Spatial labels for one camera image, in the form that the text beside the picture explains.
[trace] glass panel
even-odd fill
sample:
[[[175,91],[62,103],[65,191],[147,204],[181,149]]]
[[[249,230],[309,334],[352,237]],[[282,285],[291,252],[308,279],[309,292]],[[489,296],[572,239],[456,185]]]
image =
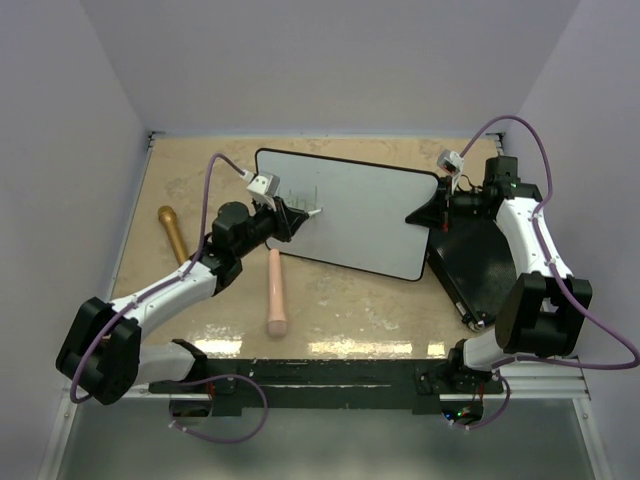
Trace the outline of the glass panel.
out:
[[[486,404],[491,411],[499,401]],[[259,417],[245,410],[191,422],[233,436]],[[502,418],[470,433],[448,428],[443,417],[372,410],[273,410],[263,431],[240,445],[213,445],[168,424],[166,399],[84,404],[59,478],[593,478],[570,400],[515,400]]]

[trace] whiteboard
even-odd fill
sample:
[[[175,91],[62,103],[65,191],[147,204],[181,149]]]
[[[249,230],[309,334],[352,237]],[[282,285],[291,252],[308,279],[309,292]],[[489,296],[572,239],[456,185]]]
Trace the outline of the whiteboard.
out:
[[[261,149],[258,172],[280,177],[277,195],[289,207],[322,208],[282,253],[405,280],[419,280],[429,230],[404,219],[430,200],[437,177],[430,172],[338,158]]]

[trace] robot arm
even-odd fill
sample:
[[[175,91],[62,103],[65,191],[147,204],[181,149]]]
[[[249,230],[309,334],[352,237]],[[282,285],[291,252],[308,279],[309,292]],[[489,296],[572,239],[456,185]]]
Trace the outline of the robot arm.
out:
[[[257,175],[247,187],[255,214],[250,215],[248,208],[239,202],[223,205],[198,258],[192,258],[176,272],[109,303],[98,298],[85,302],[58,354],[56,368],[73,378],[96,335],[116,314],[124,311],[122,320],[103,337],[89,357],[79,385],[108,405],[133,385],[189,377],[200,355],[191,345],[181,341],[164,346],[141,346],[141,343],[182,310],[228,287],[242,272],[241,259],[246,254],[271,237],[291,241],[300,226],[319,213],[287,207],[275,196],[278,183],[279,179],[273,175]],[[177,281],[158,289],[175,277]],[[149,295],[154,289],[158,291]]]
[[[494,330],[460,342],[450,356],[453,371],[489,372],[494,364],[516,353],[569,355],[584,317],[560,292],[536,237],[533,215],[542,200],[538,188],[520,181],[515,157],[487,160],[482,188],[469,192],[456,190],[463,164],[455,152],[443,152],[438,165],[448,176],[439,179],[436,195],[406,222],[446,231],[457,217],[493,219],[507,239],[517,275]],[[560,278],[587,307],[591,286],[574,278],[558,255],[542,209],[537,212],[537,224]]]

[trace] wooden table surface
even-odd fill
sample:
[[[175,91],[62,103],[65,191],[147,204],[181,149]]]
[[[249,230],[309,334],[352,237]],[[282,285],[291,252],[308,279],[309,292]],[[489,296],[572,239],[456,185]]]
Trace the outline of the wooden table surface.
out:
[[[223,152],[254,170],[262,147],[312,153],[420,170],[436,170],[439,153],[461,151],[459,138],[245,138],[195,137],[156,140],[116,280],[114,298],[131,294],[177,268],[157,220],[161,205],[177,212],[189,251],[197,247],[207,162]],[[479,140],[465,173],[481,183],[493,141]],[[209,198],[210,225],[217,209],[237,200],[249,204],[244,183],[217,163]],[[185,339],[211,357],[239,358],[437,358],[473,334],[460,322],[429,267],[418,282],[382,277],[293,257],[282,257],[289,332],[272,339],[268,313],[267,249],[243,260],[243,273],[220,295],[194,305],[152,333],[148,344]]]

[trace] white enclosure wall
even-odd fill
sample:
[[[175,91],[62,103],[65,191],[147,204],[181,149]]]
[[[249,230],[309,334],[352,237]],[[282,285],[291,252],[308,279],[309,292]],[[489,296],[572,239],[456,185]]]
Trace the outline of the white enclosure wall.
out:
[[[453,133],[517,112],[578,0],[82,0],[146,127]]]
[[[551,158],[555,196],[549,227],[576,276],[594,289],[593,310],[640,345],[640,3],[583,0],[520,114]],[[540,156],[518,125],[507,151],[522,176],[543,185]],[[584,360],[631,355],[597,328],[583,331]],[[585,371],[598,427],[619,480],[638,478],[640,372]]]
[[[106,294],[144,129],[77,0],[0,4],[0,476],[34,478],[78,306]]]

